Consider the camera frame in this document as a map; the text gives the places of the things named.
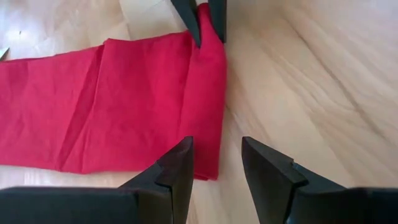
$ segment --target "wooden floor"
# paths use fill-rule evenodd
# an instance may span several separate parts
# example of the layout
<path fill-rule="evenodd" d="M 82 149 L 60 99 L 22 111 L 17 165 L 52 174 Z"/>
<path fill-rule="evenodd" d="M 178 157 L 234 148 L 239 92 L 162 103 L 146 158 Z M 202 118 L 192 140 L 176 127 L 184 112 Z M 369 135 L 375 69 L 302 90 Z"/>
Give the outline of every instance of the wooden floor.
<path fill-rule="evenodd" d="M 0 1 L 7 59 L 180 30 L 169 0 Z M 227 38 L 220 178 L 194 183 L 188 223 L 258 223 L 244 135 L 344 186 L 398 187 L 398 1 L 228 0 Z M 0 187 L 116 187 L 133 175 L 2 166 Z"/>

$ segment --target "black plastic piece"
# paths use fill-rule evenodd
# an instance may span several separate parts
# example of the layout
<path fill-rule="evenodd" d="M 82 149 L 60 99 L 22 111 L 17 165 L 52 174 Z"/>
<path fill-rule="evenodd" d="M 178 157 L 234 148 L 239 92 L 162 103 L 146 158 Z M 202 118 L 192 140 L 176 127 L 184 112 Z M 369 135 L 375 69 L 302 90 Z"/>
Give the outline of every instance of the black plastic piece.
<path fill-rule="evenodd" d="M 196 0 L 171 0 L 182 21 L 190 31 L 195 43 L 201 46 L 200 25 L 197 17 Z M 220 38 L 226 42 L 226 0 L 209 0 L 211 23 Z"/>
<path fill-rule="evenodd" d="M 242 158 L 260 223 L 398 223 L 397 189 L 346 189 L 250 137 Z"/>
<path fill-rule="evenodd" d="M 13 187 L 0 190 L 1 223 L 173 223 L 187 220 L 193 138 L 118 189 Z"/>

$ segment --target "red fabric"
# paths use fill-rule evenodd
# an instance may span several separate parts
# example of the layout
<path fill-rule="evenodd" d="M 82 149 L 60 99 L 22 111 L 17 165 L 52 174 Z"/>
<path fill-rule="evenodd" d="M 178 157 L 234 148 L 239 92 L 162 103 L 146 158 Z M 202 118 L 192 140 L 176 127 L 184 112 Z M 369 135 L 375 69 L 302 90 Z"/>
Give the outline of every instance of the red fabric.
<path fill-rule="evenodd" d="M 216 179 L 226 58 L 198 16 L 200 48 L 182 32 L 0 63 L 0 164 L 143 170 L 194 136 L 196 178 Z"/>

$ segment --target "black clamp jaw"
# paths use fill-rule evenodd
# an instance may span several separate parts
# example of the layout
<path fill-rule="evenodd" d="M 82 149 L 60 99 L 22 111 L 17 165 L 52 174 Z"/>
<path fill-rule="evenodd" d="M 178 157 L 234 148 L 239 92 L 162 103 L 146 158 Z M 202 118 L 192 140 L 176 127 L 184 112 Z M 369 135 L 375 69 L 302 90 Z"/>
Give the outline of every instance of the black clamp jaw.
<path fill-rule="evenodd" d="M 201 45 L 200 25 L 196 0 L 171 0 L 182 21 L 190 31 L 198 47 Z M 226 42 L 226 0 L 208 0 L 211 23 L 220 40 Z"/>
<path fill-rule="evenodd" d="M 170 223 L 187 220 L 193 138 L 117 189 L 13 187 L 0 190 L 1 223 Z"/>
<path fill-rule="evenodd" d="M 346 189 L 250 137 L 242 159 L 260 223 L 398 223 L 397 189 Z"/>

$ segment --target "light wood surface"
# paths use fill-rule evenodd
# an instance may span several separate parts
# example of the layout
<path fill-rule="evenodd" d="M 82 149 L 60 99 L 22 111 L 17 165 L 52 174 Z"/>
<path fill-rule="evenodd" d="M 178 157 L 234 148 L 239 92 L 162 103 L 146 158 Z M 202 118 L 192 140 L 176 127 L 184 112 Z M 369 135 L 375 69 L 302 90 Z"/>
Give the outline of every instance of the light wood surface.
<path fill-rule="evenodd" d="M 169 0 L 0 1 L 7 59 L 180 30 Z M 344 186 L 398 187 L 398 1 L 228 0 L 227 38 L 220 178 L 195 181 L 188 223 L 258 223 L 244 135 Z M 1 166 L 0 187 L 116 187 L 134 175 Z"/>

